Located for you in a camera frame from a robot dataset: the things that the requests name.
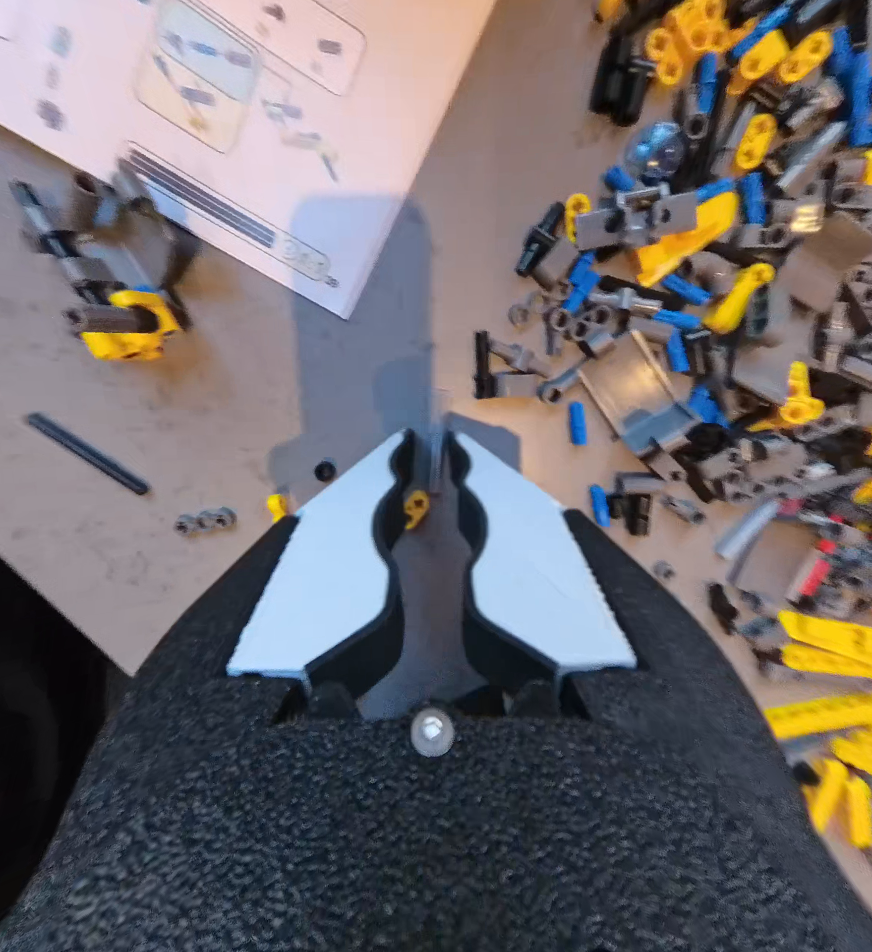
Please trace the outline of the grey three-hole connector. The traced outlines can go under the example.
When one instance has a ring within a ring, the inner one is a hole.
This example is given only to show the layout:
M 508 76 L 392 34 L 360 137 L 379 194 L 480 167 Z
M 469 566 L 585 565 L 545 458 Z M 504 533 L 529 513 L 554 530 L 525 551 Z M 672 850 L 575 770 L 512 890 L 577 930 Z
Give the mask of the grey three-hole connector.
M 196 514 L 182 514 L 173 524 L 176 534 L 189 538 L 199 534 L 230 530 L 237 525 L 238 517 L 233 509 L 222 506 L 205 509 Z

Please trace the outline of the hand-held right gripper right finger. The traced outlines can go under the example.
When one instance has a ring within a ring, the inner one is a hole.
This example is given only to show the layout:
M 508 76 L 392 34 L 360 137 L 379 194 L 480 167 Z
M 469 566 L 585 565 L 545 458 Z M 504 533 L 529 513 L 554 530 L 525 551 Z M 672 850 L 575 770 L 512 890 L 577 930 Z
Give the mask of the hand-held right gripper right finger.
M 466 659 L 482 677 L 566 677 L 634 670 L 638 658 L 566 509 L 471 436 L 446 450 L 469 546 Z

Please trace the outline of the pile of building bricks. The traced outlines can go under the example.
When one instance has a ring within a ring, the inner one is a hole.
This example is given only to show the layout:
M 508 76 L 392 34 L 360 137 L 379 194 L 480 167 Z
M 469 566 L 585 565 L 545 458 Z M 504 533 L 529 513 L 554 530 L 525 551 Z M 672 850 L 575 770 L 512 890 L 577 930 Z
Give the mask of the pile of building bricks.
M 475 334 L 478 399 L 584 391 L 641 471 L 592 484 L 602 529 L 745 512 L 706 585 L 767 676 L 862 684 L 767 712 L 814 828 L 872 865 L 872 2 L 596 2 L 589 115 L 643 125 L 599 195 L 553 203 L 515 274 L 548 369 Z

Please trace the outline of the grey yellow brick subassembly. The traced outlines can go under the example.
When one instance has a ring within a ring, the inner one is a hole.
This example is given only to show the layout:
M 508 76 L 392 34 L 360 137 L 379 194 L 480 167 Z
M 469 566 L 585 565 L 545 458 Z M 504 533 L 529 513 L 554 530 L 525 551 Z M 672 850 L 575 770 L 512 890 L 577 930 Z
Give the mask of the grey yellow brick subassembly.
M 31 249 L 52 260 L 77 298 L 63 317 L 103 362 L 150 362 L 190 326 L 178 286 L 201 249 L 164 216 L 129 161 L 109 184 L 75 173 L 64 206 L 50 208 L 33 186 L 9 181 Z

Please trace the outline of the black axle rod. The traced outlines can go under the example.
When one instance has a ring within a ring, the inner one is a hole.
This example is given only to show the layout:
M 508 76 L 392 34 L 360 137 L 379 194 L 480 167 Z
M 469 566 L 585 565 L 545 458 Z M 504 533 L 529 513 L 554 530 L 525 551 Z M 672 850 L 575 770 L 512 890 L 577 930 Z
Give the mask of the black axle rod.
M 99 450 L 96 446 L 92 446 L 48 415 L 41 412 L 29 413 L 25 416 L 25 423 L 57 446 L 133 494 L 143 497 L 151 492 L 150 484 L 139 475 Z

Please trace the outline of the grey desk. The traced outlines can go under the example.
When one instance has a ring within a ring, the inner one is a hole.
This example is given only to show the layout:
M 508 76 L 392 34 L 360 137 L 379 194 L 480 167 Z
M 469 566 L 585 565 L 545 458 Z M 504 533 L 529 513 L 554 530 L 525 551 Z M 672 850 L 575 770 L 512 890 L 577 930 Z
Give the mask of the grey desk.
M 191 332 L 156 363 L 100 363 L 62 329 L 69 295 L 21 233 L 12 179 L 61 201 L 72 171 L 0 126 L 0 556 L 132 675 L 269 524 L 314 466 L 345 470 L 437 414 L 563 505 L 643 465 L 593 407 L 472 397 L 473 333 L 519 336 L 507 311 L 524 233 L 592 191 L 628 133 L 585 107 L 605 30 L 593 2 L 498 2 L 348 321 L 215 248 L 181 286 Z M 25 423 L 48 415 L 151 486 L 139 497 Z M 185 538 L 182 514 L 237 525 Z

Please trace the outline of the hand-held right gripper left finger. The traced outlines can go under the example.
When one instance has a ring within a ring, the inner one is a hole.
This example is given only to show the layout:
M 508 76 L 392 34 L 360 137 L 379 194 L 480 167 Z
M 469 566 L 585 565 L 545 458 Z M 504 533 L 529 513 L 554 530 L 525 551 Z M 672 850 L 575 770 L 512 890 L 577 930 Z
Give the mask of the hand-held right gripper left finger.
M 287 543 L 227 663 L 230 677 L 380 681 L 401 657 L 393 548 L 406 526 L 416 434 L 397 431 L 276 524 Z

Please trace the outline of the building instruction booklet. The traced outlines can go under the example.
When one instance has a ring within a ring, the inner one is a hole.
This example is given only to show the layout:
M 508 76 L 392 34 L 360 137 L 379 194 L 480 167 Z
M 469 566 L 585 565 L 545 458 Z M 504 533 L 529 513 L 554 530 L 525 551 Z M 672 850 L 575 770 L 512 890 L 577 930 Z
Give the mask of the building instruction booklet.
M 0 125 L 342 319 L 491 1 L 0 1 Z

